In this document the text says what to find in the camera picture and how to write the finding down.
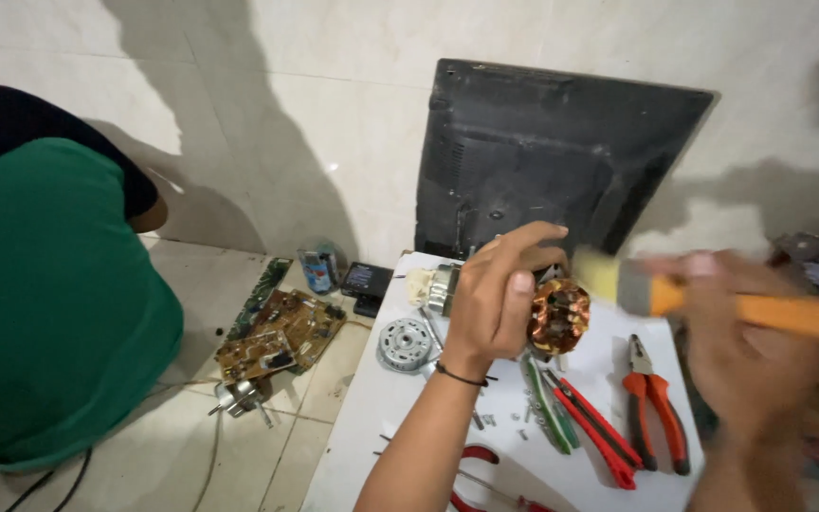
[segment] white tiled wall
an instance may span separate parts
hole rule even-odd
[[[631,250],[819,230],[818,0],[0,0],[0,83],[161,176],[161,236],[280,255],[412,247],[443,56],[720,93]]]

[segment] hand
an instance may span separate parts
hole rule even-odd
[[[686,280],[688,365],[726,436],[743,443],[797,438],[801,408],[819,373],[819,342],[738,320],[735,294],[798,295],[776,272],[731,251],[645,262]]]
[[[567,262],[564,250],[538,244],[567,234],[563,226],[531,222],[495,238],[463,264],[441,355],[449,372],[480,381],[492,361],[523,351],[536,289],[532,271]]]

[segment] nail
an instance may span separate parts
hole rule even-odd
[[[516,273],[511,277],[510,285],[518,293],[532,293],[535,286],[534,277],[531,273]]]
[[[719,274],[719,263],[710,252],[698,252],[688,258],[688,275],[711,277]]]

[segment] copper winding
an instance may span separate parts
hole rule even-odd
[[[590,324],[590,296],[571,279],[552,279],[536,291],[529,341],[551,355],[573,350]]]

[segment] person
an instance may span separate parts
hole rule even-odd
[[[461,270],[440,361],[472,382],[519,355],[535,287],[531,271],[564,262],[540,242],[567,229],[533,222],[496,238]],[[800,409],[819,371],[819,343],[738,321],[736,293],[795,294],[733,252],[653,258],[647,272],[686,282],[689,366],[722,425],[688,506],[693,511],[802,511]],[[466,443],[476,385],[436,373],[372,468],[355,510],[443,511]],[[412,481],[412,487],[392,483]]]
[[[99,132],[0,86],[0,473],[92,447],[175,358],[182,308],[136,235],[166,216]]]

